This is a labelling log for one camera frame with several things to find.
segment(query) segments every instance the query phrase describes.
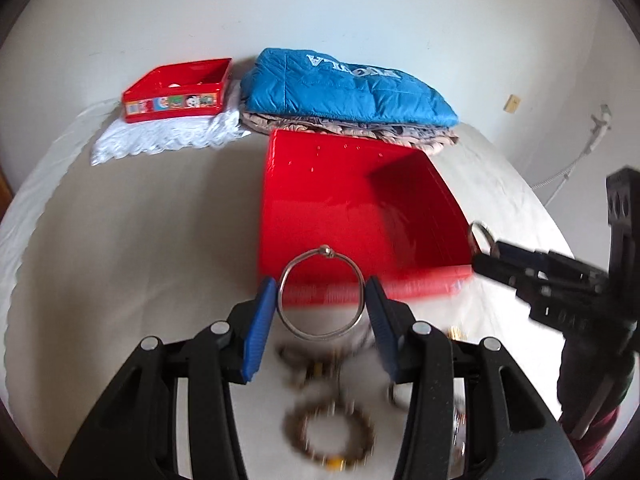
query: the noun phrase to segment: large red box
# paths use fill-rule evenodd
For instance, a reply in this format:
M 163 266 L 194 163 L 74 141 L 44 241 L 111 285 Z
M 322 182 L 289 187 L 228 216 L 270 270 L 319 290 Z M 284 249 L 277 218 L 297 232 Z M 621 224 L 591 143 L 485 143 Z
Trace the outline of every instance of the large red box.
M 429 158 L 379 140 L 277 130 L 264 173 L 258 271 L 278 279 L 322 244 L 377 275 L 396 299 L 453 294 L 471 276 L 468 222 Z M 316 256 L 284 303 L 356 302 L 353 271 Z
M 159 66 L 122 94 L 127 123 L 216 115 L 224 106 L 231 58 Z

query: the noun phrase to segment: table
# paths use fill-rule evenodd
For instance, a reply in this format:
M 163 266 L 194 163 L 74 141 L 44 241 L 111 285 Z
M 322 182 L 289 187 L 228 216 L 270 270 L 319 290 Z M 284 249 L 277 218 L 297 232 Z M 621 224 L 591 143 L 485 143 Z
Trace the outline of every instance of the table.
M 30 179 L 14 204 L 18 211 L 29 210 L 23 214 L 25 232 L 15 242 L 19 249 L 28 240 L 28 247 L 24 254 L 14 251 L 22 265 L 8 312 L 4 394 L 18 428 L 54 470 L 95 400 L 145 335 L 165 342 L 190 338 L 255 294 L 267 137 L 91 167 L 91 143 L 82 145 L 113 120 L 112 108 L 104 104 L 81 116 L 66 144 L 53 148 L 57 174 L 47 178 L 47 164 L 36 168 L 39 179 Z M 570 254 L 546 210 L 497 150 L 470 126 L 456 131 L 460 144 L 433 163 L 467 219 L 479 219 L 497 237 L 525 247 Z M 39 187 L 43 182 L 46 190 Z M 28 201 L 23 193 L 39 199 Z M 33 229 L 38 208 L 44 212 Z M 15 226 L 20 215 L 10 209 L 8 216 Z M 8 229 L 2 228 L 0 243 Z M 4 268 L 13 269 L 14 260 Z M 2 293 L 11 288 L 7 280 L 0 283 L 0 307 Z M 512 290 L 473 278 L 455 297 L 410 306 L 417 318 L 437 327 L 461 326 L 472 342 L 488 335 L 501 339 L 559 415 L 562 336 L 530 322 Z M 328 330 L 351 315 L 324 308 L 313 316 L 295 312 L 294 320 Z M 276 320 L 260 372 L 251 384 L 232 387 L 246 468 L 251 478 L 328 478 L 331 473 L 293 453 L 282 436 L 286 412 L 313 394 L 286 385 L 289 372 L 273 351 L 286 338 L 290 334 Z M 405 415 L 386 403 L 387 378 L 375 352 L 349 362 L 343 379 L 377 433 L 372 457 L 350 478 L 391 478 Z M 180 413 L 180 465 L 187 466 L 183 405 Z

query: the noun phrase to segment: folded blue jacket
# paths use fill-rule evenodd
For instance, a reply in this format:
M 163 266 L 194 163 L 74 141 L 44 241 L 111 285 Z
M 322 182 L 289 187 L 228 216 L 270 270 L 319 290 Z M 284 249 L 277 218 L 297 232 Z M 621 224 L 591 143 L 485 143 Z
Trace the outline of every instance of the folded blue jacket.
M 338 61 L 313 50 L 266 48 L 242 79 L 250 112 L 359 123 L 455 126 L 458 116 L 430 86 L 399 70 Z

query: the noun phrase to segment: light switch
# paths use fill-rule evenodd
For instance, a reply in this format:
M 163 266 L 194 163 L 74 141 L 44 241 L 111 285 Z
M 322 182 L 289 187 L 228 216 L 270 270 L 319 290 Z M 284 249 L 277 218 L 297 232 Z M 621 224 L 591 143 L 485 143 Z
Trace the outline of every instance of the light switch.
M 514 114 L 520 106 L 521 99 L 517 95 L 511 94 L 507 99 L 507 104 L 504 105 L 504 111 L 508 114 Z

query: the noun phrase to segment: white lettering on jacket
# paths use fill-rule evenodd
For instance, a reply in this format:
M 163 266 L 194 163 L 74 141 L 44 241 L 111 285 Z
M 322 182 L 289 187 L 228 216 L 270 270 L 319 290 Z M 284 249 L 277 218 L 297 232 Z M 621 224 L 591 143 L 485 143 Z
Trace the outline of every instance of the white lettering on jacket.
M 398 79 L 400 79 L 400 76 L 396 74 L 393 70 L 387 70 L 387 69 L 381 70 L 379 68 L 367 66 L 367 67 L 356 68 L 350 71 L 345 65 L 340 64 L 336 61 L 332 61 L 331 59 L 325 59 L 324 57 L 316 57 L 316 56 L 312 56 L 311 54 L 307 54 L 306 56 L 309 58 L 309 61 L 313 66 L 318 66 L 321 62 L 324 61 L 325 63 L 330 63 L 334 70 L 339 70 L 340 72 L 349 72 L 351 75 L 354 75 L 356 77 L 363 77 L 366 75 L 382 75 L 386 77 L 397 77 Z

